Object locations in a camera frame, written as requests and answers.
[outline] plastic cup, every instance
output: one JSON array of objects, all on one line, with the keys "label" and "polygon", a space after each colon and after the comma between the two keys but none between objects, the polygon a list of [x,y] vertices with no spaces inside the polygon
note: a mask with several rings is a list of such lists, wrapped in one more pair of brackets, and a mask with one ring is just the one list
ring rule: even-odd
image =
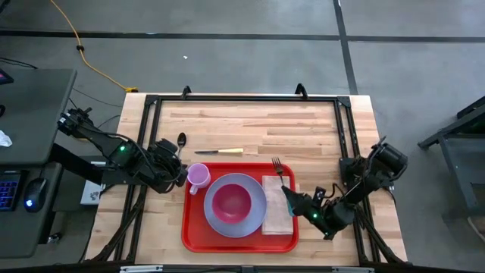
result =
[{"label": "plastic cup", "polygon": [[228,224],[244,220],[251,210],[251,196],[237,184],[222,186],[212,200],[212,210],[217,218]]},{"label": "plastic cup", "polygon": [[192,195],[195,195],[198,189],[207,187],[209,182],[211,182],[211,174],[206,165],[195,163],[187,171],[189,172],[187,180],[192,184],[189,192]]}]

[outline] napkin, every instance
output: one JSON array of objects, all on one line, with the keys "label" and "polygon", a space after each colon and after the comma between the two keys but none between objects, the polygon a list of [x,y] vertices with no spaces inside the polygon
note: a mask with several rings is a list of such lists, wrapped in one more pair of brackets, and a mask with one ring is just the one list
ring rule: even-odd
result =
[{"label": "napkin", "polygon": [[[283,177],[283,182],[289,187],[289,177]],[[293,234],[293,220],[288,212],[285,194],[281,190],[280,177],[263,176],[263,189],[268,204],[263,221],[263,235]]]}]

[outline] wooden table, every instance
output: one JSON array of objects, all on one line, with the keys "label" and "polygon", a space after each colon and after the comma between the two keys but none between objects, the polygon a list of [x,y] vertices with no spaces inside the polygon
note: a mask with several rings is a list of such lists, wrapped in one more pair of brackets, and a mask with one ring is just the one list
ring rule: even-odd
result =
[{"label": "wooden table", "polygon": [[[146,94],[127,94],[118,133],[137,138]],[[362,155],[379,140],[369,96],[351,96],[352,111]],[[145,147],[153,120],[150,114]],[[293,169],[300,191],[313,194],[316,186],[328,190],[340,182],[341,157],[333,106],[324,102],[163,102],[157,140],[177,142],[188,137],[181,152],[184,163],[271,162],[272,156]],[[244,148],[244,154],[196,155],[201,149]],[[349,155],[352,147],[348,144]],[[105,193],[99,204],[86,258],[102,249],[120,225],[127,186]],[[191,253],[180,239],[184,188],[168,194],[149,190],[139,235],[136,263],[225,265],[357,265],[354,233],[348,226],[332,241],[304,218],[299,219],[299,242],[285,254]],[[370,195],[376,229],[395,254],[406,260],[404,244],[391,196],[384,190]],[[370,257],[368,236],[364,234]],[[127,232],[124,251],[128,250]]]}]

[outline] keyboard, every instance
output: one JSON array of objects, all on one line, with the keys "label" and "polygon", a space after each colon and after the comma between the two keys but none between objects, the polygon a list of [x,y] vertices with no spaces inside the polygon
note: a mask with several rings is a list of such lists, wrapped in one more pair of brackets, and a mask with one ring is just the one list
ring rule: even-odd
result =
[{"label": "keyboard", "polygon": [[4,171],[0,173],[0,212],[11,212],[15,209],[20,184],[25,178],[24,171]]}]

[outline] purple plate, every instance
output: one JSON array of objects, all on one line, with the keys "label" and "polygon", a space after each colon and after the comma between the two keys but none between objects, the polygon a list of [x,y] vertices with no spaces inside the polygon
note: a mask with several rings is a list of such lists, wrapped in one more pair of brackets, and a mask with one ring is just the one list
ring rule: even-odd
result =
[{"label": "purple plate", "polygon": [[[236,184],[244,187],[251,196],[251,209],[248,216],[237,224],[227,224],[217,218],[212,210],[214,194],[222,186]],[[254,178],[246,174],[226,174],[219,177],[208,189],[204,199],[204,213],[212,229],[220,235],[231,238],[241,238],[255,232],[266,217],[266,195],[263,187]]]}]

